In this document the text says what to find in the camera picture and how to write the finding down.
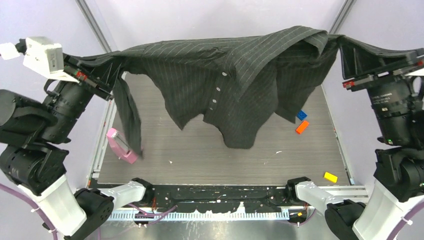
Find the black pinstriped shirt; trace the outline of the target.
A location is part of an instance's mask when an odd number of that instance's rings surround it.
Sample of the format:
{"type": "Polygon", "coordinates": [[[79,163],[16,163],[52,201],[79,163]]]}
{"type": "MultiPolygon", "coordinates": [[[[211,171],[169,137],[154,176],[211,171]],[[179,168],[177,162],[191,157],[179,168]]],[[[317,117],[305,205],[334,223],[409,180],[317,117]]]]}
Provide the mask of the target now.
{"type": "Polygon", "coordinates": [[[123,72],[148,76],[180,129],[203,115],[228,148],[250,149],[273,114],[295,121],[333,66],[342,37],[298,25],[260,36],[169,40],[86,57],[124,58],[123,72]]]}

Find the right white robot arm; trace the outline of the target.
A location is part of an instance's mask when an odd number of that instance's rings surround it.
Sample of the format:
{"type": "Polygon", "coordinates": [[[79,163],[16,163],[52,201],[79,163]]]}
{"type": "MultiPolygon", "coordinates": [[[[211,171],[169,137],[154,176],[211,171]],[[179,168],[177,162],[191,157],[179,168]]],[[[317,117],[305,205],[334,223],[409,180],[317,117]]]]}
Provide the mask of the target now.
{"type": "Polygon", "coordinates": [[[288,203],[308,203],[340,240],[393,240],[424,205],[424,50],[389,50],[348,37],[339,41],[343,87],[366,90],[381,137],[368,203],[343,199],[307,177],[288,180],[288,203]]]}

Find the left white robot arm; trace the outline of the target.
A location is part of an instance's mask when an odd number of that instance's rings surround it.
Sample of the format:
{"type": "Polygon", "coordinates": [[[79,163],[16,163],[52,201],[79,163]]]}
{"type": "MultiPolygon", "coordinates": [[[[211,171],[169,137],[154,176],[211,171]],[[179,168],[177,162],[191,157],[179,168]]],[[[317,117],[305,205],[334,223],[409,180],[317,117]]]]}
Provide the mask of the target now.
{"type": "Polygon", "coordinates": [[[114,209],[131,203],[148,207],[154,199],[150,183],[134,178],[108,189],[81,188],[72,192],[64,160],[68,151],[58,148],[70,141],[69,133],[93,98],[115,100],[124,107],[129,123],[139,124],[128,85],[122,79],[123,57],[63,56],[61,80],[38,102],[3,89],[0,92],[0,169],[46,215],[46,225],[66,240],[83,240],[100,227],[114,209]]]}

